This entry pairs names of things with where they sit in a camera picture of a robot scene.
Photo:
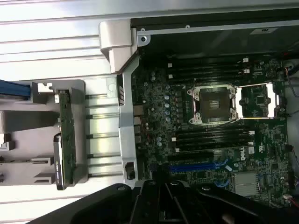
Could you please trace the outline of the grey plastic parts rack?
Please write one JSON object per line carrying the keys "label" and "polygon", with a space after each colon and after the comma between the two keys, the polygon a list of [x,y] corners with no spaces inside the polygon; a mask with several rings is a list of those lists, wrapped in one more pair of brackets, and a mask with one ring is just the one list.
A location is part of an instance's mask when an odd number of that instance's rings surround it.
{"label": "grey plastic parts rack", "polygon": [[88,178],[85,149],[85,83],[81,80],[17,81],[31,87],[30,100],[0,101],[0,186],[56,185],[53,137],[59,133],[58,90],[68,90],[75,129],[76,168],[73,187]]}

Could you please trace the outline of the open black PC case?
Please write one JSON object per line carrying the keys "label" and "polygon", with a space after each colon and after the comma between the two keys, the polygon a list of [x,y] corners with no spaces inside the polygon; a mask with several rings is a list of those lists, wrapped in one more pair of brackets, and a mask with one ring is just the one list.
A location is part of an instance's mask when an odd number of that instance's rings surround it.
{"label": "open black PC case", "polygon": [[[144,180],[138,175],[131,86],[141,56],[270,55],[286,68],[288,138],[293,136],[288,124],[299,125],[299,0],[237,11],[106,21],[100,24],[100,37],[101,51],[109,52],[111,69],[121,75],[119,138],[127,184]],[[295,210],[299,224],[299,147],[289,140],[288,145],[294,149],[289,161],[295,187],[287,195],[292,204],[283,208]],[[173,224],[163,221],[163,176],[159,192],[160,224]]]}

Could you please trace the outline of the black expansion slot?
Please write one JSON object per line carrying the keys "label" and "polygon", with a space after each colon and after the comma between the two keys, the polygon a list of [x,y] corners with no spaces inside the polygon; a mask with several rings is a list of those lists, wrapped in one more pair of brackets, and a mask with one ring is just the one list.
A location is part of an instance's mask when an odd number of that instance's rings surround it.
{"label": "black expansion slot", "polygon": [[177,153],[167,156],[168,162],[213,158],[213,152]]}

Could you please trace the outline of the blue disk caddy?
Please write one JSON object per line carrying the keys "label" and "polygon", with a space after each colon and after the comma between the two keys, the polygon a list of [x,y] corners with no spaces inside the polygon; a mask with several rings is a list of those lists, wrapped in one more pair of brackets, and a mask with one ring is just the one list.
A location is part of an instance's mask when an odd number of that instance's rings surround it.
{"label": "blue disk caddy", "polygon": [[30,96],[30,85],[0,80],[0,101],[27,101]]}

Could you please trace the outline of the silver chipset heat sink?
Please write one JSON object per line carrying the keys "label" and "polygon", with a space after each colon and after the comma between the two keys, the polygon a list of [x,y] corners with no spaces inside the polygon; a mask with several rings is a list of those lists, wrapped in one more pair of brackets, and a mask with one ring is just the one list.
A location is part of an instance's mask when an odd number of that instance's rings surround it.
{"label": "silver chipset heat sink", "polygon": [[235,174],[235,193],[241,196],[256,196],[258,180],[255,172],[240,172]]}

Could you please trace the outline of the metal socket cover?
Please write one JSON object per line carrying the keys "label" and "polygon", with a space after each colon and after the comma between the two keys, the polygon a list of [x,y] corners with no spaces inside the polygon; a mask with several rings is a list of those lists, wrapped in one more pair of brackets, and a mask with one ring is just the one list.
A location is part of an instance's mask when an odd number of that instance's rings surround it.
{"label": "metal socket cover", "polygon": [[273,119],[279,107],[279,95],[273,83],[236,87],[235,108],[239,119]]}

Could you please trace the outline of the CPU socket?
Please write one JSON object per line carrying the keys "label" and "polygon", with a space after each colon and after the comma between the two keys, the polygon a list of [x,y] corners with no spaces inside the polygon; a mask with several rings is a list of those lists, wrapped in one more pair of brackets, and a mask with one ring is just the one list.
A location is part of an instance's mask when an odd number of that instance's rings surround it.
{"label": "CPU socket", "polygon": [[189,123],[197,126],[219,126],[237,121],[236,93],[237,87],[231,84],[190,88],[187,94],[192,97],[193,116]]}

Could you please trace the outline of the black RAM slot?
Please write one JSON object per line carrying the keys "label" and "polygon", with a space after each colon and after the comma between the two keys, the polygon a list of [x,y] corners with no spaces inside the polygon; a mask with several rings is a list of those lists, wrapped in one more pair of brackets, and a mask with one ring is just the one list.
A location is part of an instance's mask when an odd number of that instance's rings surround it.
{"label": "black RAM slot", "polygon": [[168,70],[168,73],[250,73],[250,69]]}
{"label": "black RAM slot", "polygon": [[201,58],[172,58],[173,63],[218,63],[218,62],[249,62],[249,57],[245,56],[225,56],[225,57],[201,57]]}
{"label": "black RAM slot", "polygon": [[228,137],[254,137],[254,135],[246,134],[246,133],[187,133],[176,135],[176,140],[183,139],[183,138],[228,138]]}
{"label": "black RAM slot", "polygon": [[240,139],[240,140],[237,140],[237,139],[228,139],[228,140],[223,140],[223,139],[220,139],[220,140],[176,140],[175,143],[177,145],[183,145],[183,144],[187,144],[187,145],[190,145],[190,144],[222,144],[222,143],[246,143],[246,142],[249,142],[251,140],[246,140],[246,139]]}
{"label": "black RAM slot", "polygon": [[203,79],[203,80],[229,80],[229,79],[240,79],[247,75],[243,74],[228,74],[228,75],[193,75],[193,76],[179,76],[179,75],[168,75],[170,80],[187,80],[187,79]]}
{"label": "black RAM slot", "polygon": [[191,69],[191,68],[243,68],[248,63],[206,63],[206,64],[172,64],[170,69]]}
{"label": "black RAM slot", "polygon": [[176,135],[178,134],[185,134],[185,133],[220,133],[220,132],[248,132],[252,131],[254,128],[249,127],[228,127],[228,128],[209,128],[209,129],[196,129],[196,130],[184,130],[184,131],[177,131],[175,132]]}
{"label": "black RAM slot", "polygon": [[175,152],[191,152],[191,151],[205,151],[205,150],[223,150],[230,148],[249,147],[249,145],[241,146],[226,146],[226,147],[174,147]]}

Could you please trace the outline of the blue expansion slot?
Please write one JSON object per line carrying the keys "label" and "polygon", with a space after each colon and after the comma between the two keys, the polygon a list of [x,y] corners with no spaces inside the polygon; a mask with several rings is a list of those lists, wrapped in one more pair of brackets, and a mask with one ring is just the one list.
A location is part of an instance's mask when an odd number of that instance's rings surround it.
{"label": "blue expansion slot", "polygon": [[202,164],[184,164],[170,166],[171,172],[187,172],[196,170],[215,170],[218,167],[213,163],[202,163]]}

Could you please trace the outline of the green motherboard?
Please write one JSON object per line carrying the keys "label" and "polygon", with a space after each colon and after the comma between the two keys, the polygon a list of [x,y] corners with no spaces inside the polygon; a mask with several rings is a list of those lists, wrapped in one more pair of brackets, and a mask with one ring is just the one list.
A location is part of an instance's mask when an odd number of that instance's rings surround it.
{"label": "green motherboard", "polygon": [[[285,102],[285,72],[282,61],[270,55],[228,55],[249,57],[249,64],[243,68],[191,68],[179,70],[204,69],[250,69],[250,73],[168,73],[173,62],[171,56],[141,56],[140,64],[131,77],[135,145],[140,179],[150,179],[150,165],[158,164],[169,167],[184,164],[213,163],[219,166],[215,171],[171,172],[175,179],[185,181],[192,187],[203,183],[222,185],[224,189],[235,193],[235,174],[255,172],[258,180],[258,194],[247,196],[252,200],[274,208],[288,207],[292,200],[287,198],[294,189],[294,174],[289,157],[294,149],[288,145],[287,118]],[[206,63],[174,63],[174,64],[206,64]],[[240,79],[229,80],[170,80],[168,75],[247,75]],[[193,116],[192,97],[187,91],[194,86],[231,84],[236,87],[273,83],[274,92],[279,95],[279,107],[273,119],[239,119],[233,123],[219,126],[197,126],[189,123]],[[254,128],[246,133],[254,137],[228,138],[183,138],[178,140],[228,140],[246,139],[244,143],[222,144],[183,144],[177,145],[177,131],[228,128]],[[167,156],[177,154],[174,147],[226,147],[249,145],[249,147],[230,148],[223,150],[191,151],[213,152],[213,158],[168,162]]]}

